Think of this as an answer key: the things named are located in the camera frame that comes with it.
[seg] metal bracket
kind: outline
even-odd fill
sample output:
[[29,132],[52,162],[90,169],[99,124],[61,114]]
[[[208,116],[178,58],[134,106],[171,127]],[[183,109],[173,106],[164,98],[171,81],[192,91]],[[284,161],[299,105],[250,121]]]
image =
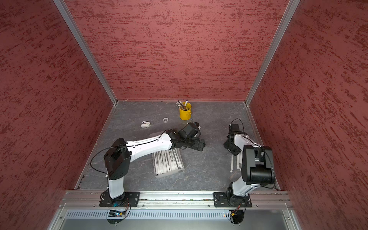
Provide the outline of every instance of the metal bracket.
[[226,192],[214,192],[213,202],[216,208],[238,207],[239,204],[241,208],[252,207],[252,201],[249,195],[246,197],[239,197],[233,195],[230,199],[228,199]]
[[119,202],[123,203],[128,198],[129,205],[132,208],[136,208],[138,205],[138,201],[139,201],[139,195],[140,195],[140,192],[124,192],[122,196],[117,197],[115,199],[111,199],[109,195],[109,191],[106,190],[105,192],[101,194],[100,207],[119,207],[119,206],[114,206],[114,205],[116,205],[116,203],[119,203]]

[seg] white robotic arm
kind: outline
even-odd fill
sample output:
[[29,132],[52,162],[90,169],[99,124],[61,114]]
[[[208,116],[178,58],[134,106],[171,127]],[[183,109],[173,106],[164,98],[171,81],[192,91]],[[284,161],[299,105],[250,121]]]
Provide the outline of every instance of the white robotic arm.
[[228,194],[246,197],[256,187],[275,183],[272,149],[258,145],[246,133],[239,131],[237,124],[229,125],[229,134],[224,147],[234,156],[243,153],[241,177],[231,183]]
[[124,141],[117,139],[112,148],[104,155],[107,170],[109,194],[112,199],[124,193],[124,176],[128,173],[130,162],[161,150],[189,147],[203,151],[205,140],[199,139],[198,123],[188,123],[180,131],[166,130],[161,135],[139,141]]

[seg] metal vent slot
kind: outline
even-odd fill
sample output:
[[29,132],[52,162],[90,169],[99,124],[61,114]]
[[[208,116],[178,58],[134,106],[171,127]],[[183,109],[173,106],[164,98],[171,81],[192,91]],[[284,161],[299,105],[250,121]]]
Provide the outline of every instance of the metal vent slot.
[[[69,210],[65,219],[122,219],[124,217],[108,217],[109,210]],[[132,209],[127,219],[176,219],[176,220],[226,220],[228,210],[140,210]]]

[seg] red wall panel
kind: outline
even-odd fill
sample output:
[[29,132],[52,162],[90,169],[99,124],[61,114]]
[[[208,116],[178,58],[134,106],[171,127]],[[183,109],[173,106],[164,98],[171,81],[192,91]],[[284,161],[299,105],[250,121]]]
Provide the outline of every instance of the red wall panel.
[[368,229],[367,10],[301,1],[251,102],[304,230]]
[[66,0],[119,100],[244,100],[288,0]]
[[45,229],[112,103],[50,0],[0,3],[0,229]]

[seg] gray marble surface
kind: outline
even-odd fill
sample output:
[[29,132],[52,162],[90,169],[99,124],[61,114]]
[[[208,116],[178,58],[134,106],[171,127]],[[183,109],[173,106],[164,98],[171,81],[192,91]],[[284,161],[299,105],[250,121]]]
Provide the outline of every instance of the gray marble surface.
[[[125,190],[220,190],[224,191],[232,181],[240,177],[236,169],[230,173],[231,154],[224,147],[228,125],[235,118],[244,123],[245,132],[252,139],[254,134],[241,102],[192,102],[193,121],[201,125],[201,138],[206,140],[203,152],[187,148],[181,151],[184,171],[157,179],[153,173],[152,155],[143,156],[130,163],[124,179]],[[151,127],[141,128],[142,121],[151,122]],[[150,134],[167,129],[181,129],[187,124],[179,118],[175,102],[119,102],[99,149],[107,148],[123,137],[126,141],[148,138]],[[93,166],[105,170],[101,152]],[[103,173],[88,166],[79,189],[104,190],[107,178]]]

